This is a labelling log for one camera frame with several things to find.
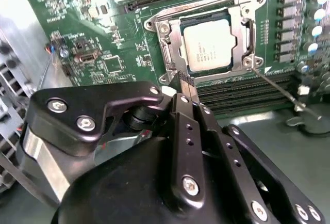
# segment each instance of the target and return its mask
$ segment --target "metal rod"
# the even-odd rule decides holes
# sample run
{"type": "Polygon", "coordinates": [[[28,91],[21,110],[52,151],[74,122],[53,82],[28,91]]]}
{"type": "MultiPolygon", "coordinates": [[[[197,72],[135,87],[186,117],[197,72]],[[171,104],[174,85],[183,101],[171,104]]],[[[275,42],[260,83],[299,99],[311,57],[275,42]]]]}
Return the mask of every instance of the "metal rod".
{"type": "Polygon", "coordinates": [[[261,73],[259,73],[255,68],[251,68],[252,71],[258,75],[259,77],[263,78],[267,83],[269,83],[270,85],[272,85],[273,87],[275,87],[279,92],[281,92],[285,97],[287,97],[293,104],[297,105],[299,108],[301,108],[303,111],[311,114],[312,116],[314,116],[315,118],[317,118],[317,120],[320,120],[322,118],[322,116],[318,115],[317,113],[315,113],[315,111],[313,111],[310,108],[307,108],[306,105],[304,105],[303,103],[301,103],[300,101],[298,101],[296,98],[294,98],[294,96],[292,96],[288,91],[284,90],[281,86],[279,86],[278,84],[276,84],[275,82],[272,82],[270,79],[268,79],[266,76],[262,75],[261,73]]]}

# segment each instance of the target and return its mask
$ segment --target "motherboard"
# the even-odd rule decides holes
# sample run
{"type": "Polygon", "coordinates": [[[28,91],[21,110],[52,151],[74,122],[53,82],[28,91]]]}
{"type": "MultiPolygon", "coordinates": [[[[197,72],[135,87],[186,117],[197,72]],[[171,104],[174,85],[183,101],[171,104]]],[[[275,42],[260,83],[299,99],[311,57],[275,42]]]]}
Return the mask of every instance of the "motherboard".
{"type": "Polygon", "coordinates": [[[28,1],[76,86],[182,71],[218,116],[291,106],[251,68],[306,103],[330,91],[330,0],[28,1]]]}

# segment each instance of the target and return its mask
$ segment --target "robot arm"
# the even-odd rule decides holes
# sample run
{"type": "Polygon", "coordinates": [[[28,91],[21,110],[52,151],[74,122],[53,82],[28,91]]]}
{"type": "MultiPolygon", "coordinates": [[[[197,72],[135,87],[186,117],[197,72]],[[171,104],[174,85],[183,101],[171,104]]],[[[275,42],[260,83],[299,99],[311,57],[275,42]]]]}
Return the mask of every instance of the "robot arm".
{"type": "Polygon", "coordinates": [[[325,223],[242,130],[218,126],[189,78],[170,86],[176,93],[130,82],[31,97],[21,146],[60,202],[54,223],[325,223]],[[152,137],[94,166],[105,134],[141,130],[152,137]]]}

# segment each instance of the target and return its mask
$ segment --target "cpu socket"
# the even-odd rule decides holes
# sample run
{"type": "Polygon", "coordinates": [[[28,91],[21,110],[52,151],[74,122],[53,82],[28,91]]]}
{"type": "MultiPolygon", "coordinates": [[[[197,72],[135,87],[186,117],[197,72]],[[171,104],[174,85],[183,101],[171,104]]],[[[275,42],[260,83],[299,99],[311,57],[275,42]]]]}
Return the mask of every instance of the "cpu socket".
{"type": "Polygon", "coordinates": [[[202,0],[161,10],[144,22],[157,33],[166,84],[182,71],[195,83],[246,74],[255,56],[255,12],[266,0],[202,0]]]}

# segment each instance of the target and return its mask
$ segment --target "green circuit board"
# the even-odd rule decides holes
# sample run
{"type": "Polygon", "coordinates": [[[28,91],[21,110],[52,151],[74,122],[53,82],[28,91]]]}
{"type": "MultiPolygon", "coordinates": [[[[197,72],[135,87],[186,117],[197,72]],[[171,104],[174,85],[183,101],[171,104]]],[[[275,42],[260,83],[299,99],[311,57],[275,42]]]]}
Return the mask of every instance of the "green circuit board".
{"type": "MultiPolygon", "coordinates": [[[[165,67],[157,35],[145,30],[143,22],[164,8],[197,0],[29,0],[41,26],[50,40],[62,39],[65,56],[58,56],[74,85],[152,81],[161,85],[159,78],[165,67]],[[76,55],[92,51],[96,59],[79,63],[76,55]]],[[[301,13],[306,2],[300,4],[301,13]]],[[[256,11],[256,55],[264,58],[261,71],[276,74],[294,70],[300,60],[309,55],[302,49],[313,40],[298,29],[297,40],[290,61],[276,60],[276,37],[280,30],[278,0],[267,0],[256,11]]],[[[222,79],[221,82],[251,77],[222,79]]],[[[203,82],[198,86],[214,84],[203,82]]]]}

